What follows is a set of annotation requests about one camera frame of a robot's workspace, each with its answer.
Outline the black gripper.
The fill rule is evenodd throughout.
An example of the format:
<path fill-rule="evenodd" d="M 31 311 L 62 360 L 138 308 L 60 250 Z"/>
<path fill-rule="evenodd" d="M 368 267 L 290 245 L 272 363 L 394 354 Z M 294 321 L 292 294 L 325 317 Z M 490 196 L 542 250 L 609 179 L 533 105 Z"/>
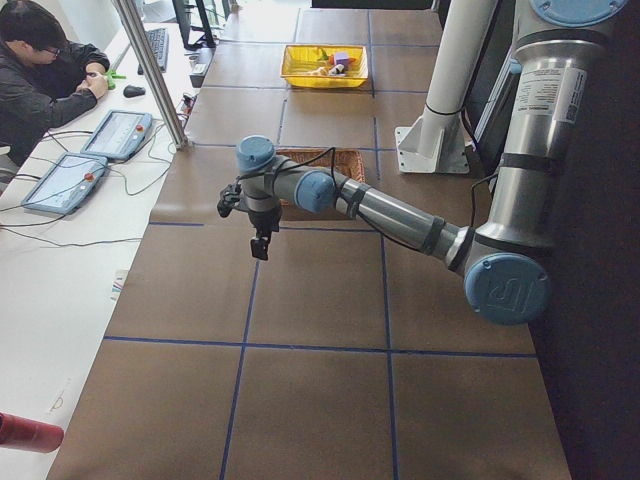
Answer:
<path fill-rule="evenodd" d="M 248 216 L 256 230 L 256 237 L 250 240 L 251 255 L 258 260 L 268 260 L 271 236 L 280 230 L 282 208 L 274 207 L 265 211 L 250 210 Z"/>

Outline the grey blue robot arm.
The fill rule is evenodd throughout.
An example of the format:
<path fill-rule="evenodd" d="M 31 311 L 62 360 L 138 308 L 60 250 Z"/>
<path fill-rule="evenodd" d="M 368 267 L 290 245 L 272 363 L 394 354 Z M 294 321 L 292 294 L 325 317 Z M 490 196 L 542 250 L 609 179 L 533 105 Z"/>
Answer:
<path fill-rule="evenodd" d="M 221 192 L 219 214 L 248 215 L 256 230 L 251 252 L 263 260 L 283 202 L 314 213 L 335 209 L 441 259 L 463 277 L 472 309 L 491 322 L 537 319 L 552 291 L 542 264 L 553 247 L 548 218 L 587 73 L 605 53 L 623 9 L 621 1 L 516 4 L 510 68 L 519 82 L 489 217 L 481 226 L 455 226 L 333 168 L 296 163 L 260 135 L 238 143 L 239 174 Z"/>

